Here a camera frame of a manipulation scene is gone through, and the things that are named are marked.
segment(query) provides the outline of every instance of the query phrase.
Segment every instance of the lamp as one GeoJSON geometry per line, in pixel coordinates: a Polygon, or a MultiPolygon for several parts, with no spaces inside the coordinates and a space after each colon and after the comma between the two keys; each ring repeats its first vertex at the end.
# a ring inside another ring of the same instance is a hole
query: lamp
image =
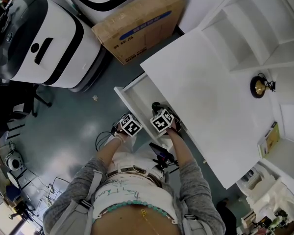
{"type": "Polygon", "coordinates": [[[259,73],[253,77],[250,82],[250,92],[254,98],[262,98],[266,90],[275,91],[275,82],[268,82],[266,76],[263,73],[259,73]]]}

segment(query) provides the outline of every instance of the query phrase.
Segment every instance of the sleeve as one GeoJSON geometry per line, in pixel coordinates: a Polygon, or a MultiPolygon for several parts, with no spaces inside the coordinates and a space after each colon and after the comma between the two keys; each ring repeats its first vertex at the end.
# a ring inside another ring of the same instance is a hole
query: sleeve
{"type": "Polygon", "coordinates": [[[225,225],[212,203],[207,181],[195,161],[180,168],[180,198],[185,201],[188,212],[209,225],[213,235],[224,235],[225,225]]]}
{"type": "Polygon", "coordinates": [[[74,177],[72,182],[62,193],[53,205],[45,212],[43,218],[44,231],[49,234],[55,223],[61,217],[66,208],[70,205],[71,200],[79,203],[88,195],[89,188],[94,177],[94,170],[102,173],[101,184],[106,180],[107,167],[104,163],[93,157],[74,177]]]}

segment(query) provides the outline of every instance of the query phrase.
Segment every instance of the belt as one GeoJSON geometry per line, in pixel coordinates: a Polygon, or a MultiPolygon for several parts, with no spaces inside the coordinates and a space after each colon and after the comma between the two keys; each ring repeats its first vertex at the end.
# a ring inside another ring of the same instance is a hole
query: belt
{"type": "MultiPolygon", "coordinates": [[[[150,174],[150,173],[148,174],[148,176],[145,176],[146,172],[147,172],[146,170],[141,169],[141,168],[139,168],[137,166],[128,167],[128,168],[122,168],[121,169],[121,173],[134,173],[134,174],[136,173],[136,174],[139,174],[139,175],[149,179],[150,181],[152,181],[158,187],[162,188],[161,181],[158,178],[156,178],[154,175],[150,174]]],[[[115,171],[112,171],[112,172],[108,173],[108,177],[114,176],[116,174],[121,174],[121,173],[119,173],[117,170],[115,170],[115,171]]]]}

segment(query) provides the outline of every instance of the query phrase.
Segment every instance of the black tool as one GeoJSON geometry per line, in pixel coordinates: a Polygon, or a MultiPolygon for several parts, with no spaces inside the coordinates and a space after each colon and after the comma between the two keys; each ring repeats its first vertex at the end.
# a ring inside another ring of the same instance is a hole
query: black tool
{"type": "Polygon", "coordinates": [[[153,152],[157,155],[157,160],[153,159],[153,161],[158,164],[156,165],[156,167],[159,170],[164,171],[165,168],[168,168],[168,161],[170,161],[170,164],[179,166],[177,160],[175,160],[175,157],[165,148],[162,148],[154,143],[150,143],[149,145],[152,148],[153,152]]]}

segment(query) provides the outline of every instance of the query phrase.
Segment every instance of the white drawer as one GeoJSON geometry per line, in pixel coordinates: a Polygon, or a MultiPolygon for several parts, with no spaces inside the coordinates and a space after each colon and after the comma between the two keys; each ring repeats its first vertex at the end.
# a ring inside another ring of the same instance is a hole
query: white drawer
{"type": "Polygon", "coordinates": [[[147,74],[143,73],[126,87],[115,87],[114,90],[141,123],[151,139],[158,145],[170,150],[172,142],[167,135],[163,136],[165,131],[159,133],[150,123],[150,119],[153,117],[152,103],[159,102],[168,105],[168,102],[147,74]]]}

